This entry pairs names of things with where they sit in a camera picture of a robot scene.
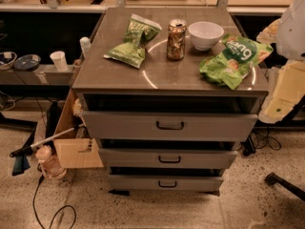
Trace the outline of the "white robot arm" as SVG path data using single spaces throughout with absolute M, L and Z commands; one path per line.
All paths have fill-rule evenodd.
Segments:
M 288 59 L 270 79 L 258 119 L 274 124 L 281 121 L 305 95 L 305 0 L 294 0 L 282 16 L 256 38 L 275 43 L 276 52 Z

